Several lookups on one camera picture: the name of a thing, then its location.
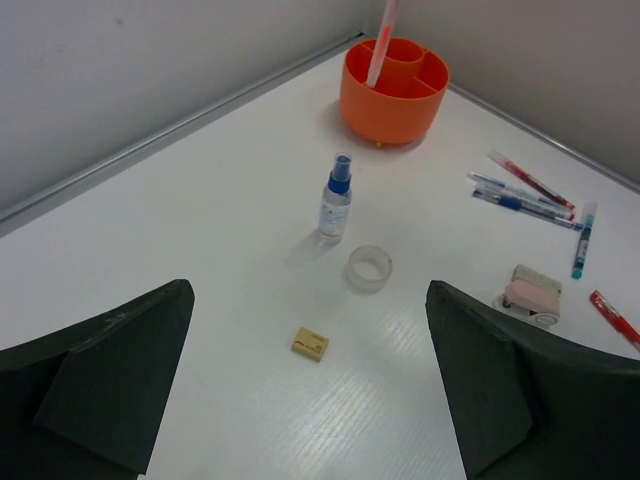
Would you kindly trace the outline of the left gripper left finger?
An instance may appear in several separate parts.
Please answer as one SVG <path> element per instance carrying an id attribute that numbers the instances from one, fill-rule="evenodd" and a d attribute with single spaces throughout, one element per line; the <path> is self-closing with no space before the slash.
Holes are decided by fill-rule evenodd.
<path id="1" fill-rule="evenodd" d="M 194 304 L 176 279 L 2 350 L 2 478 L 146 474 Z"/>

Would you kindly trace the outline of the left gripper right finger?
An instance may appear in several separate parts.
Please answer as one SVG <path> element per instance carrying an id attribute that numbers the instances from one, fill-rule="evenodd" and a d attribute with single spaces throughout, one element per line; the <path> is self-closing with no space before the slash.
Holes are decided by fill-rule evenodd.
<path id="1" fill-rule="evenodd" d="M 636 479 L 639 363 L 443 281 L 426 315 L 468 479 Z"/>

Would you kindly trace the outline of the pink pen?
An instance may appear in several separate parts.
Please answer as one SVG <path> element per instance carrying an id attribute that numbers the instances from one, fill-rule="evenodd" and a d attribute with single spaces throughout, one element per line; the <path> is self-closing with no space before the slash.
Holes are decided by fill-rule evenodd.
<path id="1" fill-rule="evenodd" d="M 393 28 L 398 18 L 400 5 L 401 0 L 388 0 L 386 2 L 367 72 L 365 85 L 368 88 L 373 89 L 378 82 L 391 41 Z"/>

